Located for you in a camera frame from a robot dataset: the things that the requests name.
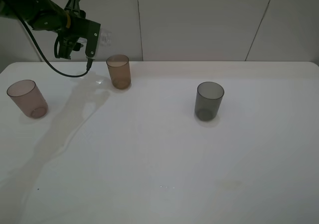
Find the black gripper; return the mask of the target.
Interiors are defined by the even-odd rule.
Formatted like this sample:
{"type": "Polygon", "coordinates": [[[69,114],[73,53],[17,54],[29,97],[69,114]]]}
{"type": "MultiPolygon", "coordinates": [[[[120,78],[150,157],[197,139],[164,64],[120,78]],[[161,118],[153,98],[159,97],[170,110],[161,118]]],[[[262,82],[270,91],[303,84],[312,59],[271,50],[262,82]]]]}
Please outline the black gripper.
{"type": "Polygon", "coordinates": [[[57,57],[70,60],[72,51],[80,51],[84,46],[79,42],[86,36],[86,19],[83,17],[61,17],[56,28],[57,57]]]}

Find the dark green robot arm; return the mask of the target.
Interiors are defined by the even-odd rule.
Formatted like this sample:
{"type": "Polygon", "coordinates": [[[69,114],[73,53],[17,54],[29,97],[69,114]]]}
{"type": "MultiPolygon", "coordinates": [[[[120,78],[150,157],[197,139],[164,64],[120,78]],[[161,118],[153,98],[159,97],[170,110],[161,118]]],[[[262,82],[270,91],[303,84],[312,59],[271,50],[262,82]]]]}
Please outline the dark green robot arm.
{"type": "Polygon", "coordinates": [[[35,31],[57,33],[54,44],[56,58],[70,59],[72,51],[79,51],[83,44],[79,36],[70,32],[74,18],[85,18],[79,7],[80,0],[68,0],[61,8],[52,0],[0,0],[0,15],[10,19],[23,20],[35,31]]]}

